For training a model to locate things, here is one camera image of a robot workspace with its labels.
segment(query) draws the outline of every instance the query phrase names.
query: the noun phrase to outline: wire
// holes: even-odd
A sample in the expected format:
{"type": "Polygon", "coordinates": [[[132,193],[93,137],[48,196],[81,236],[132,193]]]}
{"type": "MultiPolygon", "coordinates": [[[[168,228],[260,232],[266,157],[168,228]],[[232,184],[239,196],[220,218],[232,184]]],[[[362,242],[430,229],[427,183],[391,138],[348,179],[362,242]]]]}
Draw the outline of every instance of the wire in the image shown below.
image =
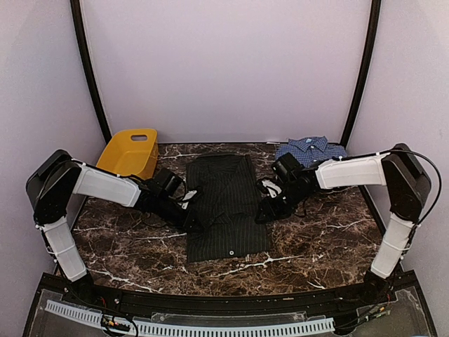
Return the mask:
{"type": "Polygon", "coordinates": [[[350,327],[349,327],[350,324],[352,324],[352,323],[354,323],[354,322],[357,322],[357,324],[358,324],[358,320],[359,320],[360,318],[366,316],[366,314],[368,314],[372,309],[376,308],[376,307],[379,305],[379,303],[380,303],[381,300],[382,300],[382,298],[380,298],[380,299],[378,300],[378,302],[376,302],[376,304],[373,304],[369,309],[367,309],[366,311],[364,311],[363,313],[361,313],[359,316],[357,316],[357,317],[354,318],[353,320],[351,320],[351,321],[349,321],[349,322],[347,322],[347,323],[345,323],[345,324],[336,326],[335,328],[336,328],[336,329],[345,329],[345,330],[348,329],[348,330],[349,330],[349,329],[350,329],[350,327]]]}
{"type": "Polygon", "coordinates": [[[152,217],[152,214],[153,214],[153,213],[150,213],[150,214],[149,214],[149,217],[146,218],[145,220],[143,220],[143,218],[142,218],[142,217],[143,217],[143,214],[140,215],[140,222],[143,223],[144,225],[150,227],[150,228],[155,228],[155,229],[167,227],[167,224],[166,224],[166,223],[164,223],[163,225],[160,225],[160,226],[155,226],[155,225],[151,225],[151,224],[145,222],[146,220],[149,220],[149,219],[152,217]]]}
{"type": "Polygon", "coordinates": [[[85,300],[81,300],[81,299],[79,298],[78,294],[76,293],[76,291],[75,291],[71,286],[68,286],[67,289],[69,289],[69,291],[72,293],[72,295],[73,295],[77,300],[79,300],[81,303],[83,303],[83,304],[86,305],[87,307],[89,307],[89,308],[94,308],[94,309],[98,309],[98,310],[100,310],[102,313],[103,313],[103,311],[109,311],[110,313],[114,314],[114,317],[115,317],[115,316],[123,317],[124,319],[126,319],[128,322],[130,322],[130,323],[134,326],[134,329],[135,329],[135,337],[139,337],[139,329],[138,329],[138,326],[137,326],[137,324],[133,321],[133,319],[129,317],[129,315],[123,314],[123,313],[121,313],[121,312],[119,312],[119,311],[117,311],[117,310],[113,310],[113,309],[109,309],[109,308],[104,308],[104,307],[100,307],[99,305],[95,305],[95,304],[88,303],[88,302],[86,302],[85,300]]]}
{"type": "MultiPolygon", "coordinates": [[[[390,283],[390,285],[389,285],[387,291],[386,291],[385,294],[384,294],[384,295],[387,296],[387,299],[388,299],[387,306],[390,305],[390,302],[391,302],[391,296],[390,296],[389,292],[392,291],[392,290],[394,289],[394,282],[396,281],[396,273],[397,273],[397,271],[398,271],[398,268],[395,267],[395,268],[394,268],[394,272],[393,272],[393,276],[392,276],[392,278],[391,278],[391,283],[390,283]]],[[[353,320],[351,320],[351,321],[349,321],[349,322],[347,322],[347,323],[345,323],[345,324],[336,326],[335,328],[336,328],[336,329],[350,330],[350,329],[353,329],[353,328],[355,328],[355,327],[357,327],[357,326],[359,326],[359,325],[362,325],[363,323],[366,323],[366,322],[367,322],[366,320],[363,320],[363,321],[361,321],[361,322],[358,322],[358,320],[359,320],[360,318],[362,318],[362,317],[365,317],[366,314],[368,314],[371,310],[373,310],[375,307],[377,307],[377,306],[380,304],[380,302],[382,301],[383,298],[384,298],[384,296],[380,296],[380,297],[378,298],[376,304],[373,304],[369,309],[367,309],[366,311],[364,311],[363,313],[361,313],[359,316],[357,316],[357,317],[354,318],[353,320]],[[348,326],[349,324],[352,324],[352,323],[354,323],[355,321],[357,321],[357,323],[356,323],[355,326],[348,326]]]]}

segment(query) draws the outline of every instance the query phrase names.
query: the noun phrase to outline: black curved edge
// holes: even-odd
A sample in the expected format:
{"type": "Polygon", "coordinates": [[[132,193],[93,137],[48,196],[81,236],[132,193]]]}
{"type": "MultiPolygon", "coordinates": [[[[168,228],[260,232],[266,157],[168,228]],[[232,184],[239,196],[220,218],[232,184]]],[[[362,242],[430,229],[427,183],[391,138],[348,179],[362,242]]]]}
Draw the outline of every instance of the black curved edge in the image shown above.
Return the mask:
{"type": "Polygon", "coordinates": [[[112,138],[112,134],[106,120],[100,93],[98,92],[97,82],[95,81],[95,76],[93,74],[91,57],[89,56],[87,46],[86,32],[84,31],[81,4],[79,3],[79,0],[70,0],[70,6],[72,8],[73,24],[75,27],[76,40],[78,41],[79,55],[81,56],[81,62],[83,63],[84,75],[86,76],[93,107],[95,109],[95,114],[97,115],[98,123],[100,124],[103,138],[106,143],[108,143],[112,138]]]}
{"type": "MultiPolygon", "coordinates": [[[[413,270],[399,272],[395,280],[395,290],[407,289],[411,286],[415,287],[424,309],[429,330],[432,332],[432,336],[436,336],[435,326],[415,272],[413,270]]],[[[28,314],[23,337],[29,336],[36,307],[39,304],[43,289],[61,293],[64,301],[83,305],[70,292],[65,293],[65,288],[68,285],[69,281],[61,277],[46,273],[42,275],[28,314]]],[[[351,317],[356,315],[357,308],[367,304],[374,304],[342,300],[342,298],[354,298],[362,286],[363,284],[354,284],[304,293],[251,297],[163,295],[97,285],[93,286],[93,290],[106,300],[108,308],[137,317],[151,318],[155,313],[198,316],[251,316],[306,312],[308,317],[325,315],[326,317],[333,317],[338,323],[339,319],[347,319],[348,315],[351,315],[351,317]],[[116,298],[119,299],[119,304],[115,303],[114,300],[116,298]]]]}
{"type": "Polygon", "coordinates": [[[366,79],[368,77],[368,70],[370,69],[371,56],[373,55],[374,42],[376,40],[377,24],[380,16],[380,2],[381,0],[371,1],[370,20],[368,23],[368,31],[366,32],[365,48],[363,49],[362,61],[360,70],[358,71],[358,78],[354,96],[352,97],[351,107],[349,108],[348,117],[340,144],[346,147],[351,138],[352,129],[356,123],[358,109],[362,100],[363,90],[365,89],[366,79]]]}

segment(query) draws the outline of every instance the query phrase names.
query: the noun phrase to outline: folded shirt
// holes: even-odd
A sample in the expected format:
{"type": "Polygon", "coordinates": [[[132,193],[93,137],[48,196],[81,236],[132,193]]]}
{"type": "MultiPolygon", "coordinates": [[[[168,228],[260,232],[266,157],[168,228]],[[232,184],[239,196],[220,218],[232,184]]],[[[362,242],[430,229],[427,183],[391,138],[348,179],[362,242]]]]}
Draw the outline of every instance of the folded shirt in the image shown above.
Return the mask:
{"type": "Polygon", "coordinates": [[[291,153],[305,167],[318,161],[347,157],[344,147],[329,144],[326,137],[306,137],[299,140],[289,139],[276,151],[276,160],[286,153],[291,153]]]}

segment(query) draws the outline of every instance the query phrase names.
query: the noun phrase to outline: white wall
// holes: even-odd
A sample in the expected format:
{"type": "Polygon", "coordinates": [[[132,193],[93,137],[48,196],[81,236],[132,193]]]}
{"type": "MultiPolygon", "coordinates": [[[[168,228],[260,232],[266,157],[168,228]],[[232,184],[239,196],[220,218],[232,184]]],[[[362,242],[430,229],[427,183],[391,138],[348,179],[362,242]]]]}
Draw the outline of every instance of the white wall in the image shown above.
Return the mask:
{"type": "Polygon", "coordinates": [[[339,141],[370,1],[83,1],[113,133],[165,143],[339,141]]]}
{"type": "MultiPolygon", "coordinates": [[[[416,271],[443,337],[449,336],[448,18],[449,2],[445,0],[382,2],[373,62],[349,142],[352,154],[405,142],[434,160],[441,170],[441,200],[418,231],[404,266],[416,271]]],[[[387,219],[386,191],[370,191],[387,219]]]]}
{"type": "Polygon", "coordinates": [[[0,336],[12,337],[22,335],[41,273],[54,268],[25,182],[56,149],[95,162],[104,142],[69,2],[0,3],[0,336]]]}

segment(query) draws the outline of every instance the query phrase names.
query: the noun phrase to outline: brown marble surface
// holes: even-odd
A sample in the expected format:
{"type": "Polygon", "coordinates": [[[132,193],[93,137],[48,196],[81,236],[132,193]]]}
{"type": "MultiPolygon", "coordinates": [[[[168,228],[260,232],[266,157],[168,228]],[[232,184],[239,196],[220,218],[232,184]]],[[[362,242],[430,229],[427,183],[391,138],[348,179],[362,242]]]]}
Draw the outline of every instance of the brown marble surface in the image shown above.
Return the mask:
{"type": "MultiPolygon", "coordinates": [[[[249,154],[258,178],[273,176],[275,145],[160,145],[158,167],[185,178],[185,164],[207,152],[249,154]]],[[[185,234],[153,215],[90,198],[73,229],[95,283],[200,296],[292,293],[361,282],[381,235],[357,187],[316,193],[307,217],[269,225],[265,253],[187,264],[185,234]]]]}

